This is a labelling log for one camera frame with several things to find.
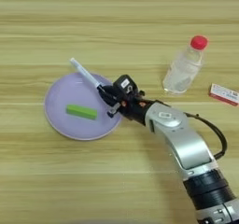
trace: green sponge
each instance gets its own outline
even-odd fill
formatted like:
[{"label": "green sponge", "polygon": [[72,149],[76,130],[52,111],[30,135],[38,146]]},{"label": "green sponge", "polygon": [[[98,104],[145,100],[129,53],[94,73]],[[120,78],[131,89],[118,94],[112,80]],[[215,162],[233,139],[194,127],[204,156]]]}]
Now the green sponge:
[{"label": "green sponge", "polygon": [[80,116],[86,119],[96,119],[97,110],[79,105],[67,105],[66,113],[69,115]]}]

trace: clear plastic bottle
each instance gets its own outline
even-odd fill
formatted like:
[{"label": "clear plastic bottle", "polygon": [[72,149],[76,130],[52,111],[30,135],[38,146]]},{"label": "clear plastic bottle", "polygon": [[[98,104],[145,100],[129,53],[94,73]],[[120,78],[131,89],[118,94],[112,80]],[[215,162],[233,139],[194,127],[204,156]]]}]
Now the clear plastic bottle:
[{"label": "clear plastic bottle", "polygon": [[187,91],[204,64],[206,45],[207,39],[201,35],[196,35],[190,41],[190,45],[173,61],[168,70],[162,83],[165,91],[175,94]]}]

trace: purple plate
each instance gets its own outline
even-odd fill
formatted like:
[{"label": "purple plate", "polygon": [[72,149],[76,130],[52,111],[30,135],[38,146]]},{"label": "purple plate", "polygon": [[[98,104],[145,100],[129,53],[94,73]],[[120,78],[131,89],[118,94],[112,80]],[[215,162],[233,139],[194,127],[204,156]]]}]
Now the purple plate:
[{"label": "purple plate", "polygon": [[[110,81],[92,74],[104,85]],[[68,115],[67,105],[82,105],[97,110],[97,119],[90,120]],[[98,91],[80,73],[73,73],[57,80],[45,98],[45,112],[51,126],[59,133],[77,140],[93,140],[108,135],[121,121],[117,114],[113,119],[107,115],[109,106]]]}]

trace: small box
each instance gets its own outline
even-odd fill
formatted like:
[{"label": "small box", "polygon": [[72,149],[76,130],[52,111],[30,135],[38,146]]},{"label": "small box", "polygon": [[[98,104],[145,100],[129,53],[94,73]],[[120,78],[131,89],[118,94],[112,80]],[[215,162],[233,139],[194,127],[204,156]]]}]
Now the small box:
[{"label": "small box", "polygon": [[229,90],[217,84],[212,84],[209,96],[214,97],[222,102],[237,106],[239,104],[239,93]]}]

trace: wooden table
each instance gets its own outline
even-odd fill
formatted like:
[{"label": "wooden table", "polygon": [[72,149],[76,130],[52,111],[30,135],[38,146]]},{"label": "wooden table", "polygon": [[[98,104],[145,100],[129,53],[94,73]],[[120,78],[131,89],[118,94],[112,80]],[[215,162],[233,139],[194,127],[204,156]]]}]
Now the wooden table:
[{"label": "wooden table", "polygon": [[[0,0],[0,222],[196,223],[164,142],[144,127],[124,120],[106,138],[78,142],[49,126],[44,96],[74,72],[73,56],[215,122],[229,141],[219,164],[239,194],[239,109],[207,95],[212,82],[239,89],[238,9],[239,0]],[[210,41],[206,65],[186,94],[165,94],[169,63],[197,34]],[[192,125],[216,152],[215,135]]]}]

